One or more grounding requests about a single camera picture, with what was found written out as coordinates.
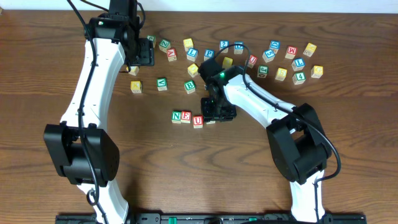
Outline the red E block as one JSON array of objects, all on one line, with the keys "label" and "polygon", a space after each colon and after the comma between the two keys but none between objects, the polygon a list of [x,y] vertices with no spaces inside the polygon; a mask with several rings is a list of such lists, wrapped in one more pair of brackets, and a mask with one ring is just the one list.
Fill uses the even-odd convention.
[{"label": "red E block", "polygon": [[181,122],[182,123],[191,123],[192,113],[190,111],[182,111],[181,112]]}]

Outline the green N block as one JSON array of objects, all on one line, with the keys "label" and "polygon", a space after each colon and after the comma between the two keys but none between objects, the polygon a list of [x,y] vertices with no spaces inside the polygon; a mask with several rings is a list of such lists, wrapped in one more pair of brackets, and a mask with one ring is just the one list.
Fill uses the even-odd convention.
[{"label": "green N block", "polygon": [[181,123],[181,117],[181,111],[172,111],[172,123]]}]

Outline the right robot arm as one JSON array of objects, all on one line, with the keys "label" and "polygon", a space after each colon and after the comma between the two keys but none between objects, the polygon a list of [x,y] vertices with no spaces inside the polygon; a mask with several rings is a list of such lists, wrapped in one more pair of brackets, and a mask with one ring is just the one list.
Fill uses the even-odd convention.
[{"label": "right robot arm", "polygon": [[205,122],[231,121],[241,108],[267,133],[276,168],[290,182],[291,214],[300,222],[318,222],[325,215],[321,183],[334,150],[317,113],[308,104],[295,106],[255,84],[243,68],[219,65],[199,68],[209,92],[201,99]]}]

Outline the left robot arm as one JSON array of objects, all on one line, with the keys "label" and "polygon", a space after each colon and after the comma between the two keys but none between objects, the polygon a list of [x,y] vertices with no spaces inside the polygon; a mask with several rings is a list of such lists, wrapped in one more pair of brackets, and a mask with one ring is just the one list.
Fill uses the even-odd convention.
[{"label": "left robot arm", "polygon": [[153,44],[139,36],[139,17],[93,17],[85,25],[85,59],[73,98],[44,141],[60,177],[76,185],[98,223],[128,223],[129,204],[116,180],[120,154],[107,134],[114,84],[123,65],[154,64]]}]

